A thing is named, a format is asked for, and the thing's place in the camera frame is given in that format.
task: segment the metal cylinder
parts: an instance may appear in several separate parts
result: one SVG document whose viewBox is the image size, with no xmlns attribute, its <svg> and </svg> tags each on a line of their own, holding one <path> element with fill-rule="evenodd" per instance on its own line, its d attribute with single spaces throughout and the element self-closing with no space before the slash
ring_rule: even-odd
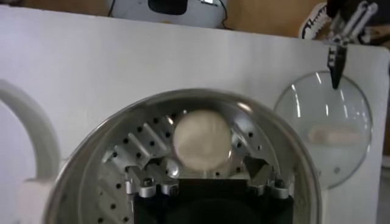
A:
<svg viewBox="0 0 390 224">
<path fill-rule="evenodd" d="M 137 193 L 137 186 L 136 184 L 130 180 L 130 181 L 126 181 L 126 193 L 127 194 L 135 194 Z"/>
<path fill-rule="evenodd" d="M 140 187 L 140 191 L 138 195 L 141 198 L 151 198 L 156 194 L 156 185 L 148 186 L 148 187 Z"/>
<path fill-rule="evenodd" d="M 177 181 L 162 182 L 161 192 L 168 196 L 177 196 L 179 194 L 179 183 Z"/>
<path fill-rule="evenodd" d="M 279 188 L 279 187 L 272 186 L 271 195 L 277 199 L 286 199 L 288 198 L 289 194 L 287 188 Z"/>
</svg>

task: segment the white sphere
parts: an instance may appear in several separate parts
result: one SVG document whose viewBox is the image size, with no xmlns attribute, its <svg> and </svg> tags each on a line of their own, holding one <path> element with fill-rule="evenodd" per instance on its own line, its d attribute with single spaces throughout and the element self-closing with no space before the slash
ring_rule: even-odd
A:
<svg viewBox="0 0 390 224">
<path fill-rule="evenodd" d="M 224 118 L 214 111 L 186 114 L 177 124 L 173 144 L 182 164 L 192 170 L 208 171 L 229 158 L 232 134 Z"/>
</svg>

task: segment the wooden surface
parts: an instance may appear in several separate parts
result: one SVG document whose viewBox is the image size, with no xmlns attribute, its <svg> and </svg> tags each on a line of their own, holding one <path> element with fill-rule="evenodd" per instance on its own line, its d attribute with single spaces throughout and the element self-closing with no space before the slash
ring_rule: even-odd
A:
<svg viewBox="0 0 390 224">
<path fill-rule="evenodd" d="M 315 5 L 324 0 L 229 0 L 225 25 L 245 32 L 297 37 Z"/>
<path fill-rule="evenodd" d="M 107 16 L 105 0 L 23 0 L 22 7 Z"/>
</svg>

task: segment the white curved handle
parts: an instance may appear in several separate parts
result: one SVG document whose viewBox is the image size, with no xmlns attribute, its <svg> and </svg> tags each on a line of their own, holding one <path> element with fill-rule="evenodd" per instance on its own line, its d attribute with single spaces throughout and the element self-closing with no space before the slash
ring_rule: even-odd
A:
<svg viewBox="0 0 390 224">
<path fill-rule="evenodd" d="M 44 208 L 54 183 L 54 178 L 52 180 L 30 179 L 23 182 L 18 191 L 20 224 L 43 223 Z"/>
</svg>

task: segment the black cable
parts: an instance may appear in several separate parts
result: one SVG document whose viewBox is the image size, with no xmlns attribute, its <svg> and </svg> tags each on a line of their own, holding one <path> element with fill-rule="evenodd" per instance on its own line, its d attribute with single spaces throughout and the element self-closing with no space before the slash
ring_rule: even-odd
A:
<svg viewBox="0 0 390 224">
<path fill-rule="evenodd" d="M 116 0 L 112 0 L 111 7 L 110 7 L 110 11 L 108 11 L 108 15 L 107 15 L 108 17 L 110 17 L 111 14 L 112 14 L 112 10 L 114 9 L 115 1 L 116 1 Z"/>
<path fill-rule="evenodd" d="M 226 6 L 225 6 L 225 4 L 224 4 L 224 2 L 222 2 L 222 0 L 219 0 L 219 2 L 221 3 L 221 5 L 222 5 L 222 8 L 224 8 L 224 11 L 225 11 L 225 18 L 222 20 L 222 26 L 224 27 L 224 29 L 228 29 L 228 30 L 231 30 L 231 29 L 229 29 L 229 28 L 227 28 L 226 26 L 225 26 L 225 21 L 227 20 L 227 10 L 226 10 Z"/>
</svg>

